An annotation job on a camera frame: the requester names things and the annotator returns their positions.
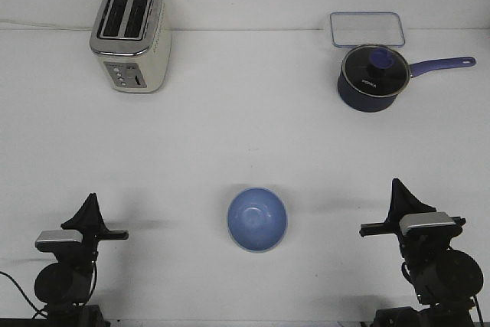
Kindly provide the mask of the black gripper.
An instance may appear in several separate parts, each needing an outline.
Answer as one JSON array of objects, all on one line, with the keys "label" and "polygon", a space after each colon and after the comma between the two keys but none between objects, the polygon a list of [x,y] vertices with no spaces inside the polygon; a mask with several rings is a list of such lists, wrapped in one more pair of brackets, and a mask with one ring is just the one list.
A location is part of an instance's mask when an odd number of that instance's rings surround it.
[{"label": "black gripper", "polygon": [[417,199],[399,178],[391,182],[390,207],[384,222],[362,224],[361,237],[394,234],[399,243],[400,254],[407,262],[419,262],[434,258],[436,254],[450,248],[451,241],[462,233],[466,219],[450,216],[455,225],[420,228],[403,235],[399,222],[408,214],[436,212],[436,209]]},{"label": "black gripper", "polygon": [[81,244],[69,245],[55,251],[57,257],[91,257],[97,253],[100,241],[128,240],[127,230],[108,230],[102,214],[96,193],[90,193],[77,213],[68,221],[62,223],[64,230],[76,230],[83,235]]}]

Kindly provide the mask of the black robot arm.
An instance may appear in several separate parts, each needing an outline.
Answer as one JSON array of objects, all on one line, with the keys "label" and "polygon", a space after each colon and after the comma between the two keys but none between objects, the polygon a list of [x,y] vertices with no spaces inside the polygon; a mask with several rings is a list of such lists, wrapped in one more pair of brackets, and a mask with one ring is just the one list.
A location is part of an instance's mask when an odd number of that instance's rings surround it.
[{"label": "black robot arm", "polygon": [[374,326],[472,326],[471,309],[484,284],[480,266],[467,253],[451,247],[466,220],[424,204],[395,178],[390,207],[381,223],[363,224],[362,237],[396,236],[403,259],[401,273],[413,287],[415,310],[404,306],[376,311]]},{"label": "black robot arm", "polygon": [[44,304],[49,326],[111,325],[98,305],[89,304],[98,279],[98,246],[101,241],[128,238],[128,231],[106,226],[95,193],[60,229],[39,234],[36,249],[56,259],[34,281],[34,294]]}]

